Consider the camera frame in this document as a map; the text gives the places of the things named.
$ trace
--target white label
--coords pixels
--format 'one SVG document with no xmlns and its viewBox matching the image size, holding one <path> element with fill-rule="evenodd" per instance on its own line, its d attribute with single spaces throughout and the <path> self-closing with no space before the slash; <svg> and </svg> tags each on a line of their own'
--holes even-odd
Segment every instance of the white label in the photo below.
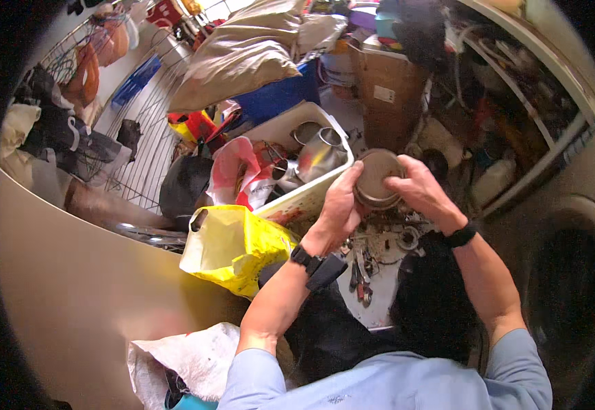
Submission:
<svg viewBox="0 0 595 410">
<path fill-rule="evenodd" d="M 393 104 L 393 102 L 395 101 L 395 91 L 389 90 L 388 88 L 384 88 L 383 86 L 376 85 L 373 97 L 378 100 L 386 101 L 387 103 Z"/>
</svg>

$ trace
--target forearm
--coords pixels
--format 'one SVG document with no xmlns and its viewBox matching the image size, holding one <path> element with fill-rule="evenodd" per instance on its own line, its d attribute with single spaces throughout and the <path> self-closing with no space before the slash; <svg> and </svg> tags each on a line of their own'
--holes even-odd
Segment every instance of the forearm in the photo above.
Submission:
<svg viewBox="0 0 595 410">
<path fill-rule="evenodd" d="M 463 228 L 468 219 L 461 213 L 447 218 L 444 234 Z M 465 246 L 453 249 L 462 271 L 464 286 L 477 315 L 487 328 L 491 345 L 507 332 L 525 328 L 521 300 L 514 280 L 498 254 L 480 234 Z"/>
<path fill-rule="evenodd" d="M 301 241 L 310 255 L 325 255 L 332 243 L 320 230 L 320 224 L 309 230 Z M 300 264 L 287 261 L 257 293 L 240 324 L 240 341 L 236 353 L 245 349 L 266 350 L 276 354 L 277 340 L 298 316 L 309 295 L 309 275 Z"/>
</svg>

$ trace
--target black watch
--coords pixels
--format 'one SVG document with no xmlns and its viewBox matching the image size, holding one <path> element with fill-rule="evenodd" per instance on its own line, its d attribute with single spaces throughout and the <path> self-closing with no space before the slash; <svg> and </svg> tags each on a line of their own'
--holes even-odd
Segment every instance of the black watch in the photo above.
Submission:
<svg viewBox="0 0 595 410">
<path fill-rule="evenodd" d="M 301 245 L 291 252 L 291 261 L 301 264 L 307 270 L 307 289 L 310 291 L 329 285 L 347 269 L 347 262 L 341 255 L 332 252 L 325 258 L 311 256 Z"/>
<path fill-rule="evenodd" d="M 471 223 L 471 221 L 468 221 L 466 226 L 464 226 L 462 229 L 453 232 L 450 236 L 444 236 L 444 240 L 449 247 L 459 248 L 460 246 L 464 246 L 471 242 L 476 233 L 477 230 L 475 229 L 475 226 Z"/>
</svg>

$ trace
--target white plastic bin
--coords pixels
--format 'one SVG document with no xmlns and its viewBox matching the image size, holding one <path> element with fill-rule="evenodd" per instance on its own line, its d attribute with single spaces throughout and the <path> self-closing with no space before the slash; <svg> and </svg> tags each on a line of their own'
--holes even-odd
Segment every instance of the white plastic bin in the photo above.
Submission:
<svg viewBox="0 0 595 410">
<path fill-rule="evenodd" d="M 297 224 L 315 220 L 318 217 L 325 201 L 327 188 L 354 163 L 354 156 L 347 143 L 347 134 L 334 117 L 312 102 L 302 102 L 245 133 L 250 140 L 276 142 L 287 150 L 297 150 L 299 145 L 291 137 L 290 132 L 306 121 L 316 121 L 323 127 L 332 127 L 343 137 L 343 146 L 347 152 L 345 164 L 254 211 L 254 215 L 280 225 L 290 224 L 288 227 L 294 229 L 297 234 L 304 233 Z"/>
</svg>

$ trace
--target shirt sleeve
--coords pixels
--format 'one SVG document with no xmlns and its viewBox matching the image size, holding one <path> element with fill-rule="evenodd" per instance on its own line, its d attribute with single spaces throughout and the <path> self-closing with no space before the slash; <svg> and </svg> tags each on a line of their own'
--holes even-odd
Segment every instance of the shirt sleeve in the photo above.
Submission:
<svg viewBox="0 0 595 410">
<path fill-rule="evenodd" d="M 538 410 L 550 410 L 553 391 L 537 346 L 525 329 L 515 329 L 503 336 L 491 349 L 486 377 L 497 381 L 489 389 L 494 407 L 509 408 L 509 398 L 528 402 Z M 497 401 L 505 406 L 496 406 Z"/>
<path fill-rule="evenodd" d="M 246 349 L 234 357 L 219 410 L 258 409 L 286 393 L 277 358 L 262 349 Z"/>
</svg>

